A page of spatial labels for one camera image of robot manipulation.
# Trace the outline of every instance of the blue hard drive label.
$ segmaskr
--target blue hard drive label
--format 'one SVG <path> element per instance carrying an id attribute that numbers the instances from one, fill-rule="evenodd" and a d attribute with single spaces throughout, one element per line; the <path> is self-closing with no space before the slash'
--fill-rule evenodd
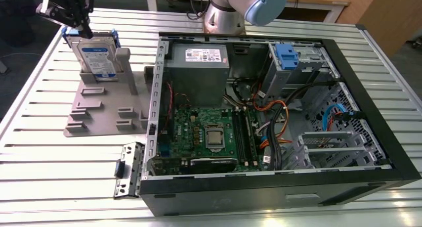
<path id="1" fill-rule="evenodd" d="M 84 47 L 81 54 L 87 66 L 96 77 L 109 78 L 116 76 L 116 70 L 109 60 L 109 51 L 104 47 Z"/>
<path id="2" fill-rule="evenodd" d="M 101 47 L 85 47 L 81 49 L 83 52 L 108 52 L 107 48 Z"/>

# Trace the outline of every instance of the wooden cabinet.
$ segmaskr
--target wooden cabinet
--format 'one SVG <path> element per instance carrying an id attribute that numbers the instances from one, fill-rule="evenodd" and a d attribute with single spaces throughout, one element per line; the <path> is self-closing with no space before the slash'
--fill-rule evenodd
<path id="1" fill-rule="evenodd" d="M 362 24 L 392 56 L 422 27 L 422 0 L 350 0 L 338 23 Z"/>

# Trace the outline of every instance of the cpu socket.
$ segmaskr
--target cpu socket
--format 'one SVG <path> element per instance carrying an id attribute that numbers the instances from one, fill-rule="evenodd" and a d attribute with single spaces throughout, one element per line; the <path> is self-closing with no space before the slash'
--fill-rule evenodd
<path id="1" fill-rule="evenodd" d="M 205 128 L 205 147 L 212 152 L 220 152 L 224 149 L 224 128 Z"/>

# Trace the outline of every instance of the aluminum table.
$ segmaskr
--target aluminum table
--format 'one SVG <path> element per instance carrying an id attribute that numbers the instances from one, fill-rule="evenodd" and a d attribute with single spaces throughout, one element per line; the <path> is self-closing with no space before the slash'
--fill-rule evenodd
<path id="1" fill-rule="evenodd" d="M 96 9 L 95 31 L 119 30 L 135 71 L 153 65 L 159 31 L 201 32 L 180 13 Z M 365 30 L 274 21 L 249 35 L 334 39 L 417 169 L 422 172 L 422 103 Z M 67 138 L 63 129 L 80 65 L 60 33 L 0 124 L 0 223 L 59 226 L 416 226 L 422 181 L 340 206 L 155 218 L 141 200 L 113 200 L 121 145 L 144 135 Z"/>

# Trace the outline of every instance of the table leg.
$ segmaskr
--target table leg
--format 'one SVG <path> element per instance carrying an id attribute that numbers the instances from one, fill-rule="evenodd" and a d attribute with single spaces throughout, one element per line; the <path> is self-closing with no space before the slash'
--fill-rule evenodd
<path id="1" fill-rule="evenodd" d="M 328 16 L 324 19 L 325 23 L 336 23 L 342 11 L 344 11 L 342 5 L 334 5 L 332 8 L 332 11 L 328 13 Z"/>
<path id="2" fill-rule="evenodd" d="M 159 11 L 157 10 L 157 0 L 147 0 L 148 2 L 148 10 L 149 11 Z"/>

